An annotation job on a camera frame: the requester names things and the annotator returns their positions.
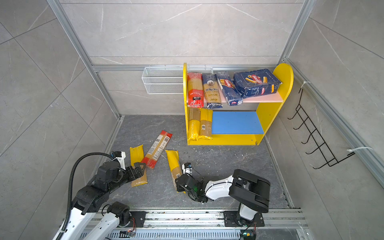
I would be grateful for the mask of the yellow Pastatime spaghetti bag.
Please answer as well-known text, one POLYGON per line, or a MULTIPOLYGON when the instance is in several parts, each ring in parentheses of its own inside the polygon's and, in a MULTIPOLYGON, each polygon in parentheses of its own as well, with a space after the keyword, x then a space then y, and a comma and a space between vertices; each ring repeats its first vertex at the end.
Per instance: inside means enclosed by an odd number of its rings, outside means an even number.
POLYGON ((199 108, 189 108, 189 132, 188 132, 189 141, 197 141, 199 138, 200 117, 201 117, 201 111, 199 108))

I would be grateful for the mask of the red yellow pasta bag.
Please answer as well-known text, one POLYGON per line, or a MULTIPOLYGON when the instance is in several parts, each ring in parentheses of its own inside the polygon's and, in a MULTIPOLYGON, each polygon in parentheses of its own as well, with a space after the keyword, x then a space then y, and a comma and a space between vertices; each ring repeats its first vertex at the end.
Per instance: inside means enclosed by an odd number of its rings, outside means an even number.
POLYGON ((188 73, 188 105, 191 108, 204 107, 203 76, 200 73, 188 73))

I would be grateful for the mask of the blue yellow spaghetti bag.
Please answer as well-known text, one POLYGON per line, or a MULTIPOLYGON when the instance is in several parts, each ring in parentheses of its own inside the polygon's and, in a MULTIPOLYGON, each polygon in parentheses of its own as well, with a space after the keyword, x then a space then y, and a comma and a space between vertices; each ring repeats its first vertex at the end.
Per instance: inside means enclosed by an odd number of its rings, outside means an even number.
POLYGON ((222 108, 220 88, 215 74, 203 74, 203 89, 208 109, 222 108))

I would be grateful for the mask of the blue Barilla spaghetti bag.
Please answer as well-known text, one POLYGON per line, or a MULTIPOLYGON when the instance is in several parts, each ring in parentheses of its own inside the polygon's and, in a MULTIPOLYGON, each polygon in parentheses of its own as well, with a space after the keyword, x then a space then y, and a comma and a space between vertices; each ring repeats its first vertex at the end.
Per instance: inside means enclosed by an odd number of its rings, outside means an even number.
POLYGON ((223 96, 229 106, 240 106, 243 99, 237 91, 232 78, 228 72, 216 72, 216 77, 222 90, 223 96))

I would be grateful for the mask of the blue Barilla rigatoni box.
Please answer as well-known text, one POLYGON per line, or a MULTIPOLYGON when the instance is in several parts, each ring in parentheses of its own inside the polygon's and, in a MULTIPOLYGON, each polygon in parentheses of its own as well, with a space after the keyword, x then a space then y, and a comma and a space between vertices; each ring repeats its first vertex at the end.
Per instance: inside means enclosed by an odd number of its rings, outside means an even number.
POLYGON ((243 99, 275 94, 281 84, 269 69, 234 73, 234 85, 243 99))

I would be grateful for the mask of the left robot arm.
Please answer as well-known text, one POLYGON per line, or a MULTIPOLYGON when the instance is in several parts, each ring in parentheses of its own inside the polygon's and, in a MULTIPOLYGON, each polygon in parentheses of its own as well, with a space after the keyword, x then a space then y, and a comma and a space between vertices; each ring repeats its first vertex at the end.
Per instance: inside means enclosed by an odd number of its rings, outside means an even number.
POLYGON ((85 187, 73 195, 75 171, 79 163, 90 156, 94 156, 94 153, 81 156, 71 170, 66 217, 54 237, 56 240, 78 240, 89 222, 101 211, 102 206, 106 206, 107 210, 86 235, 87 240, 106 240, 118 227, 124 228, 124 233, 134 233, 144 225, 146 212, 131 213, 129 206, 120 202, 107 204, 107 201, 110 194, 118 188, 143 177, 146 164, 135 163, 133 166, 126 166, 125 152, 100 153, 100 156, 109 160, 98 168, 85 187))

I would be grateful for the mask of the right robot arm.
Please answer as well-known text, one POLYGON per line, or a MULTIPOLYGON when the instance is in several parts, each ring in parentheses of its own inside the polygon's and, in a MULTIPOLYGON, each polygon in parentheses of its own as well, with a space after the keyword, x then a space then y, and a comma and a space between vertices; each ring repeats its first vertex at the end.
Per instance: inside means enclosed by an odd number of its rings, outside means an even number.
POLYGON ((270 187, 267 179, 236 169, 222 180, 196 180, 191 173, 191 166, 175 179, 177 192, 186 192, 190 199, 207 203, 221 198, 231 197, 240 203, 237 211, 225 211, 226 227, 263 227, 263 213, 269 212, 270 187))

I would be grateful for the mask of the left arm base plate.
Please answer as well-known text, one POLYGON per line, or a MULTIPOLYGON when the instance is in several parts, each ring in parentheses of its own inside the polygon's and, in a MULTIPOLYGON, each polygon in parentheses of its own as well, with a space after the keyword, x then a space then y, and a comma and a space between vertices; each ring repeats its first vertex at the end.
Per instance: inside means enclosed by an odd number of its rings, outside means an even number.
POLYGON ((145 223, 147 212, 136 211, 115 215, 119 219, 118 227, 120 228, 142 228, 145 223))

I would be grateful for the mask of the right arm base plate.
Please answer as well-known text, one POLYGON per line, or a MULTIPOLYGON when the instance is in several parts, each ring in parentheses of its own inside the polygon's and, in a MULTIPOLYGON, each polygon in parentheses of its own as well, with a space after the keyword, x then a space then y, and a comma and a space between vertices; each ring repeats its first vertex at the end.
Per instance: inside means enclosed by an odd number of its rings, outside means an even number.
POLYGON ((225 227, 264 227, 265 222, 261 213, 256 213, 252 220, 241 218, 236 211, 224 211, 225 227))

